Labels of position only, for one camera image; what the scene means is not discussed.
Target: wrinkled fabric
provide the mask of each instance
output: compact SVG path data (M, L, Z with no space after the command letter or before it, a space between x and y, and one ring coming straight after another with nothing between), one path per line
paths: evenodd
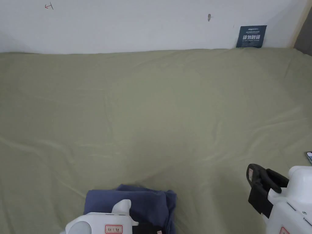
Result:
M246 48L0 54L0 233L57 234L89 190L173 190L177 234L263 234L248 164L310 165L312 57Z
M84 214L110 213L116 203L130 199L130 216L134 221L148 222L162 227L168 234L175 234L173 211L176 197L171 190L156 191L122 184L115 190L90 190L85 199Z

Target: folded cloth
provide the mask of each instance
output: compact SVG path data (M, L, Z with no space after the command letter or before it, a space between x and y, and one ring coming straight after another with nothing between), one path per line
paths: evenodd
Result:
M123 199L131 200L130 216L134 221L161 226L166 234L176 233L173 210L177 195L172 190L165 192L123 184L115 190L90 190L85 198L84 214L111 213L113 206Z

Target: dark blue sign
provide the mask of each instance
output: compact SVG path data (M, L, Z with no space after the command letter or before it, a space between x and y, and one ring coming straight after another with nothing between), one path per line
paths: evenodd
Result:
M265 33L266 33L266 25L241 26L236 48L239 47L261 48Z

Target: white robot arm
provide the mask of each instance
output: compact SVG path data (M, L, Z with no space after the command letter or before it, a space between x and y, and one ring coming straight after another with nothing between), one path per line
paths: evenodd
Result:
M312 167L295 166L288 174L250 164L248 201L263 214L266 234L312 234Z

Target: white wall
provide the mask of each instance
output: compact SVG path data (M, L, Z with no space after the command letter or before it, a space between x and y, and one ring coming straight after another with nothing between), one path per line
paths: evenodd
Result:
M307 1L0 0L0 52L233 48L243 25L268 25L264 46L288 47Z

